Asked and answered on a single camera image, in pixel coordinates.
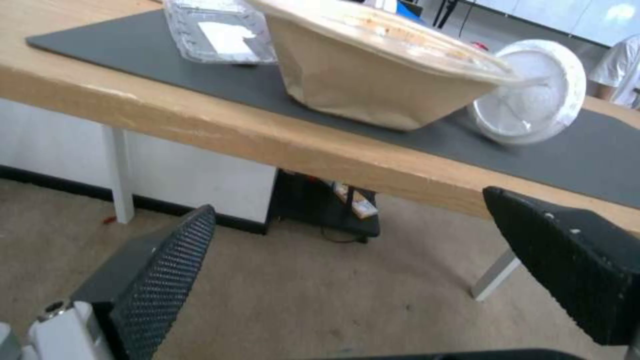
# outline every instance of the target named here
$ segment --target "wooden table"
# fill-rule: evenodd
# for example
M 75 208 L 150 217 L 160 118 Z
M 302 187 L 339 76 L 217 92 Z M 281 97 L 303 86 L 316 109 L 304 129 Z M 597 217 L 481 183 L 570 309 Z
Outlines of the wooden table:
M 592 209 L 640 234 L 638 209 L 39 51 L 24 41 L 158 8 L 150 0 L 4 0 L 0 97 L 477 217 L 489 218 L 481 190 L 497 185 Z M 640 128 L 638 112 L 590 97 L 584 107 Z

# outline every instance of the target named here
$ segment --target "black cable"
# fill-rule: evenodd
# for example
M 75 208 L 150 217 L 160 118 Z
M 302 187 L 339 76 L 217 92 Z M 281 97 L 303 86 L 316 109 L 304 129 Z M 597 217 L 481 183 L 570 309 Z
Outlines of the black cable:
M 465 19 L 462 20 L 462 25 L 460 26 L 460 32 L 458 33 L 458 38 L 462 37 L 462 29 L 465 28 L 465 24 L 467 23 L 467 19 L 469 18 L 469 14 L 471 14 L 471 9 L 474 8 L 474 6 L 476 5 L 476 1 L 474 0 L 474 2 L 472 4 L 469 4 L 469 10 L 467 10 L 467 14 L 465 15 Z
M 354 243 L 358 241 L 358 237 L 354 237 L 353 239 L 350 240 L 336 240 L 336 239 L 331 239 L 329 238 L 325 231 L 324 231 L 324 226 L 320 227 L 320 233 L 322 234 L 322 237 L 326 240 L 326 241 L 330 241 L 332 243 L 338 243 L 338 244 L 350 244 L 350 243 Z

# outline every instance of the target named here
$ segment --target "black mat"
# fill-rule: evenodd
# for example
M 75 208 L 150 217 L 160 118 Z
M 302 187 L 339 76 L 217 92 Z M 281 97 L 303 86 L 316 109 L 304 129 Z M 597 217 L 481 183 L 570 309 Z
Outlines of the black mat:
M 525 147 L 504 147 L 485 139 L 465 110 L 409 133 L 368 126 L 298 104 L 286 94 L 276 66 L 246 68 L 183 60 L 161 10 L 27 41 L 144 78 L 640 208 L 640 131 L 592 111 L 583 110 L 555 138 Z

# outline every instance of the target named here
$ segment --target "beige carpet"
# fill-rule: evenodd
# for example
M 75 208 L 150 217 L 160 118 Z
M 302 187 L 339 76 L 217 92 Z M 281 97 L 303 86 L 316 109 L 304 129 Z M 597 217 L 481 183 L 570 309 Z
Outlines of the beige carpet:
M 594 344 L 518 269 L 485 303 L 469 286 L 506 248 L 490 222 L 380 195 L 382 235 L 323 240 L 285 221 L 267 236 L 217 228 L 156 359 L 274 359 L 545 347 L 621 359 Z M 174 218 L 0 180 L 0 321 L 24 335 L 130 236 Z

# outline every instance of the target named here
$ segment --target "food container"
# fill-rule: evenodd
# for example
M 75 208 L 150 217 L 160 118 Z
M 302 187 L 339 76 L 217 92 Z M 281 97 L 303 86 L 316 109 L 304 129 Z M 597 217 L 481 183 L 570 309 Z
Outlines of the food container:
M 277 62 L 264 17 L 243 0 L 164 0 L 164 14 L 180 55 L 187 60 Z
M 495 56 L 403 17 L 339 0 L 249 0 L 287 92 L 315 110 L 409 131 L 523 79 Z
M 523 40 L 496 56 L 521 76 L 544 80 L 518 88 L 501 86 L 470 104 L 469 112 L 484 135 L 508 145 L 526 145 L 552 138 L 573 123 L 587 87 L 582 63 L 573 52 L 557 42 Z

